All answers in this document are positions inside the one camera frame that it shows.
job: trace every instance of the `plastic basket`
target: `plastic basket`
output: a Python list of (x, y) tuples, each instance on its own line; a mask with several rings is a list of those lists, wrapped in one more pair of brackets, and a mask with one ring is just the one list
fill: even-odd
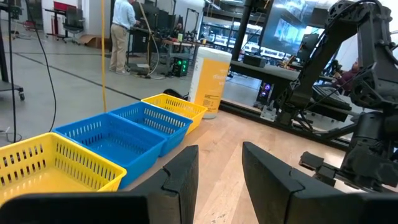
[(100, 114), (54, 129), (87, 149), (124, 167), (125, 188), (152, 167), (165, 138), (112, 114)]
[(0, 148), (0, 205), (22, 194), (115, 191), (126, 170), (55, 133)]
[(164, 93), (145, 98), (142, 101), (192, 119), (193, 122), (188, 128), (187, 134), (199, 126), (201, 119), (207, 111), (207, 108), (204, 106), (196, 105)]
[(160, 156), (166, 155), (178, 146), (192, 124), (191, 119), (143, 102), (134, 103), (110, 113), (165, 137), (167, 141), (160, 152)]

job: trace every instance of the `man's arm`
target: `man's arm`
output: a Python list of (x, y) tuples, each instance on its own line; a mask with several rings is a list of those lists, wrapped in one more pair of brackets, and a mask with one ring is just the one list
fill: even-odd
[(134, 8), (132, 6), (129, 6), (129, 9), (127, 10), (127, 16), (129, 18), (130, 26), (133, 27), (136, 25), (136, 12), (134, 12)]

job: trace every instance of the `wooden tabletop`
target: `wooden tabletop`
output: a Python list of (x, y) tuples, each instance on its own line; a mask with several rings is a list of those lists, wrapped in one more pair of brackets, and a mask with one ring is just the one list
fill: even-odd
[[(312, 175), (299, 166), (305, 151), (340, 166), (344, 152), (220, 111), (215, 119), (204, 119), (185, 137), (183, 143), (163, 158), (126, 190), (155, 174), (186, 146), (199, 145), (199, 184), (195, 223), (258, 223), (246, 188), (242, 168), (242, 143), (250, 141), (289, 165)], [(336, 188), (356, 190), (338, 181)]]

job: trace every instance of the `office chair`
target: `office chair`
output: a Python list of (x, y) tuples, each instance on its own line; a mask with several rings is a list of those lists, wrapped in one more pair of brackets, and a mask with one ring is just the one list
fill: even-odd
[(76, 34), (79, 34), (84, 31), (83, 23), (83, 11), (81, 9), (77, 9), (75, 7), (69, 7), (67, 9), (67, 18), (63, 23), (63, 29), (73, 34), (73, 37), (66, 37), (63, 39), (65, 43), (68, 41), (80, 45), (79, 39), (76, 37)]

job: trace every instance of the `monitor screen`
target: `monitor screen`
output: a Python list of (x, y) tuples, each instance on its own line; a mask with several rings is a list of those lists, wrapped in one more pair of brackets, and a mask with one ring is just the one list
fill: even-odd
[(274, 0), (260, 45), (296, 55), (317, 1)]

